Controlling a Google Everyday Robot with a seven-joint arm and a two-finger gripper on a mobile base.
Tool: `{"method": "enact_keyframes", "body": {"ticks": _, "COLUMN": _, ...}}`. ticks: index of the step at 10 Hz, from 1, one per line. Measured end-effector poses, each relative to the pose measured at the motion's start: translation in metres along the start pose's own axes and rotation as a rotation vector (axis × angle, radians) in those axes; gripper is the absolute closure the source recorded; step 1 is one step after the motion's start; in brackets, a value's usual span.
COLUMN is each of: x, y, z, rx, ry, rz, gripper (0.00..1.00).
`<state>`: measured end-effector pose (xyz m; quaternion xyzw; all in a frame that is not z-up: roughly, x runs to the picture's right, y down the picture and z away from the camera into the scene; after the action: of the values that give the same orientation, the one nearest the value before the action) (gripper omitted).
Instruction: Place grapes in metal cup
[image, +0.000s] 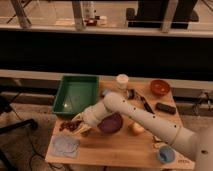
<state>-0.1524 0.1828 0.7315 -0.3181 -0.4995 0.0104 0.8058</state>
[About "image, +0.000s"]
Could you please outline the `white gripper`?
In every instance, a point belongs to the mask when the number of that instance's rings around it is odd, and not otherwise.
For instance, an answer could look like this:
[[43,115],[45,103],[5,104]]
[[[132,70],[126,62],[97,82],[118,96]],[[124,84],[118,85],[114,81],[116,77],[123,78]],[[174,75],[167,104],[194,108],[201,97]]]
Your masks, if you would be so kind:
[[83,113],[77,114],[71,121],[84,121],[88,125],[79,126],[72,134],[80,135],[88,132],[91,127],[96,127],[107,116],[107,114],[108,111],[101,105],[94,105],[86,108]]

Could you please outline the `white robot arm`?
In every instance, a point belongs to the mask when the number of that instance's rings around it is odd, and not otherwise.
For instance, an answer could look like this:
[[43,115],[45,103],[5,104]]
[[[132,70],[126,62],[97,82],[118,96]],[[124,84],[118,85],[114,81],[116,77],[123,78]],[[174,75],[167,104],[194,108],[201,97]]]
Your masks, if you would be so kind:
[[130,104],[116,92],[106,94],[98,103],[79,113],[78,117],[82,123],[74,134],[97,127],[104,118],[114,112],[129,117],[174,150],[194,161],[194,171],[213,171],[213,126],[200,132],[193,132]]

